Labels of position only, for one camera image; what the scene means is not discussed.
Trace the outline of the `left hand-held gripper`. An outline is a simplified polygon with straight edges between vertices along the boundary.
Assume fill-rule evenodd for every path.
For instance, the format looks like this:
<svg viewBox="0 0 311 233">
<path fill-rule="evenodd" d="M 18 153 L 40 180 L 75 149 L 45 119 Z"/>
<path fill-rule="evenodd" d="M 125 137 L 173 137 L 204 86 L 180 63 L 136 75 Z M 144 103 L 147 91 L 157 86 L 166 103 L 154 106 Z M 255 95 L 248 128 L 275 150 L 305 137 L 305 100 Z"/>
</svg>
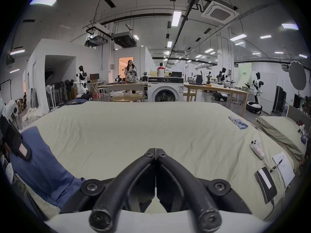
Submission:
<svg viewBox="0 0 311 233">
<path fill-rule="evenodd" d="M 4 142 L 10 147 L 10 150 L 25 161 L 30 161 L 32 152 L 29 146 L 24 142 L 22 135 L 10 122 L 18 116 L 19 110 L 16 102 L 11 100 L 5 104 L 0 99 L 0 129 L 4 138 Z"/>
</svg>

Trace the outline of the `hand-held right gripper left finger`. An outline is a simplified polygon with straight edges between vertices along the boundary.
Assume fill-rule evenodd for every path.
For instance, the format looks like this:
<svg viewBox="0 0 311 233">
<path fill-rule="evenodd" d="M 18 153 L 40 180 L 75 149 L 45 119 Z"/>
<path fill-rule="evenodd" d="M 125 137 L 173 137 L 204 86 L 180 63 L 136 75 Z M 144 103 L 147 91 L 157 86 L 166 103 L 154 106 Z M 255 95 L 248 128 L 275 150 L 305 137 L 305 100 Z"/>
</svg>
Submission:
<svg viewBox="0 0 311 233">
<path fill-rule="evenodd" d="M 88 179 L 70 197 L 60 214 L 91 211 L 96 232 L 115 232 L 122 210 L 144 213 L 155 197 L 156 149 L 149 149 L 115 178 Z"/>
</svg>

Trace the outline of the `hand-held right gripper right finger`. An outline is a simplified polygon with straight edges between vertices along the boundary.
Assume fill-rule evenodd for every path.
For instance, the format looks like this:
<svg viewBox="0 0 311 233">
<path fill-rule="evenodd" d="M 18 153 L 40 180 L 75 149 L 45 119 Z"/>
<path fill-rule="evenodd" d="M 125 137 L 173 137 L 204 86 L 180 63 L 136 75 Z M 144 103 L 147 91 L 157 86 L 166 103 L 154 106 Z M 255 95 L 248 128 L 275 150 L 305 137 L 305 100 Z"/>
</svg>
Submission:
<svg viewBox="0 0 311 233">
<path fill-rule="evenodd" d="M 156 148 L 156 187 L 165 210 L 168 213 L 189 210 L 199 232 L 215 232 L 220 228 L 223 222 L 220 210 L 252 214 L 228 181 L 196 178 L 160 148 Z"/>
</svg>

